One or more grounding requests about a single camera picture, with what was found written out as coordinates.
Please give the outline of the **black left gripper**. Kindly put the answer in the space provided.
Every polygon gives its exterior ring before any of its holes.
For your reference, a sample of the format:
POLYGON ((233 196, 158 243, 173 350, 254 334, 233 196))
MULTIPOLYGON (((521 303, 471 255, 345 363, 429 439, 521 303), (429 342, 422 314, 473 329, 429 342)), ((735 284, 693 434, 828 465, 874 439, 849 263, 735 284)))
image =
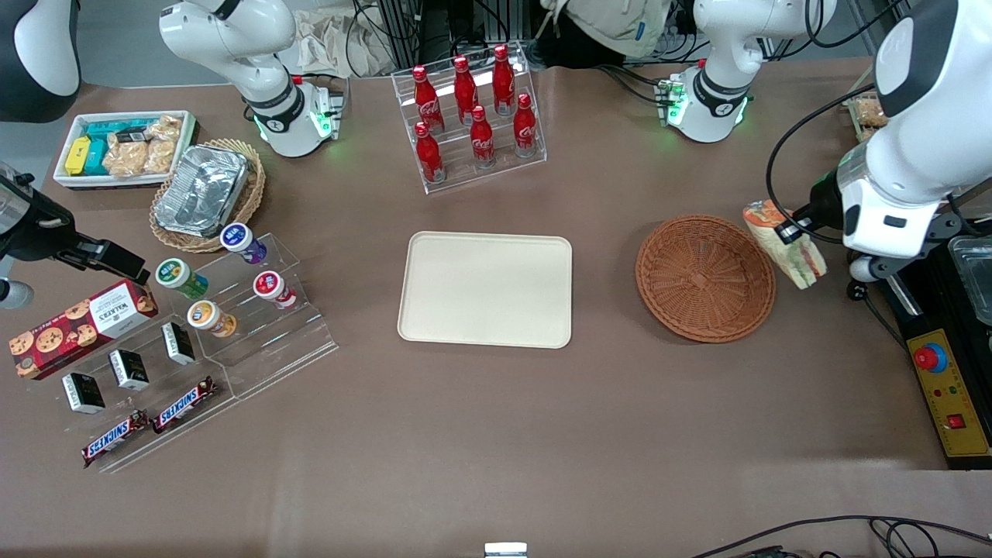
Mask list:
POLYGON ((778 238, 782 243, 796 243, 803 236, 811 239, 822 239, 820 229, 844 230, 844 209, 837 169, 823 174, 811 188, 809 204, 801 206, 797 211, 789 211, 778 205, 778 211, 783 221, 778 226, 778 238))

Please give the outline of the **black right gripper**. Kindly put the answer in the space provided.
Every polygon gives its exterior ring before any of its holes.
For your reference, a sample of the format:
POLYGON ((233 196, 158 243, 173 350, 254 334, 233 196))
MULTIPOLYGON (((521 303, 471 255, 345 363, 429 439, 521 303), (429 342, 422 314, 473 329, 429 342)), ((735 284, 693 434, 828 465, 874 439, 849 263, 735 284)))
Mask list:
POLYGON ((108 240, 78 240, 74 215, 31 185, 28 174, 2 176, 1 255, 20 261, 56 259, 78 270, 106 271, 139 285, 145 259, 108 240))

